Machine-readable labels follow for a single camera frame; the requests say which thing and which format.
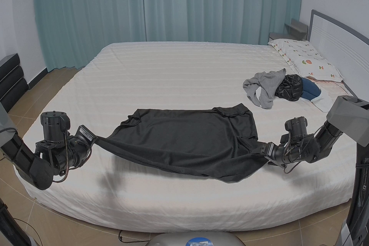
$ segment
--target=baseboard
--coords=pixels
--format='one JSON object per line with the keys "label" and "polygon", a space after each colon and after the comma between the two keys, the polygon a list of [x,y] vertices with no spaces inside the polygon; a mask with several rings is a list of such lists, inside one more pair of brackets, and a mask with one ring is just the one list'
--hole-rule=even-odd
{"label": "baseboard", "polygon": [[43,77],[48,73],[47,68],[44,68],[31,82],[28,83],[28,88],[32,89]]}

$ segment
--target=black cloth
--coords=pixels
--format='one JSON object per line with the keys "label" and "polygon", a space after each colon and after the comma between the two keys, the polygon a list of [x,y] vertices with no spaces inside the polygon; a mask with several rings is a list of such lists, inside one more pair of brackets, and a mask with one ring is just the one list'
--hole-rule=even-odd
{"label": "black cloth", "polygon": [[141,110],[96,144],[129,161],[164,171],[239,181],[267,160],[251,156],[258,134],[243,104],[211,110]]}
{"label": "black cloth", "polygon": [[302,95],[303,81],[299,75],[286,75],[278,86],[275,96],[288,101],[298,101]]}

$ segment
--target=bed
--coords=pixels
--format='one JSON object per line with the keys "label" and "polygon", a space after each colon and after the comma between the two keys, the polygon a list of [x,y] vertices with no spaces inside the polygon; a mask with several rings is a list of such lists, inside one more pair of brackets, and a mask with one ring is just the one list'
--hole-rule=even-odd
{"label": "bed", "polygon": [[[314,31],[309,37],[311,41],[319,38]],[[243,81],[256,72],[281,68],[293,73],[271,46],[114,43],[78,72],[45,111],[67,112],[71,133],[84,124],[107,137],[137,108],[200,110],[242,102],[254,114],[259,140],[279,142],[286,120],[306,116],[312,133],[326,116],[305,100],[275,98],[271,110],[252,104]],[[339,83],[321,85],[333,100],[346,94]],[[42,138],[36,120],[24,141],[32,148]],[[61,184],[39,191],[20,180],[38,202],[93,224],[142,232],[239,231],[285,224],[348,201],[355,156],[355,142],[343,135],[329,157],[302,163],[288,175],[279,167],[265,165],[238,183],[225,183],[138,165],[95,145],[83,168],[71,171]]]}

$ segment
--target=pillowcase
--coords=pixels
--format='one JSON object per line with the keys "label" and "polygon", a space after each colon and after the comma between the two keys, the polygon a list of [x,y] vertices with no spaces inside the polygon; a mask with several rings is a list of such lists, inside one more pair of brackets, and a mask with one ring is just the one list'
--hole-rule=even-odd
{"label": "pillowcase", "polygon": [[316,80],[341,82],[342,75],[309,41],[276,39],[268,43],[284,58],[294,73]]}

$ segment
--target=gray sweater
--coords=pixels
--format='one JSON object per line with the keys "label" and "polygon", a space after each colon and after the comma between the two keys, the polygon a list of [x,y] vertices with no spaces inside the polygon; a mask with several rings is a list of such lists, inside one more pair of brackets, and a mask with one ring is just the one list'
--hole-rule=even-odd
{"label": "gray sweater", "polygon": [[[244,82],[244,90],[247,97],[263,109],[271,109],[273,106],[273,99],[277,87],[282,83],[286,69],[283,68],[277,72],[270,71],[269,73],[256,73],[251,79]],[[256,90],[261,87],[260,96],[257,97]]]}

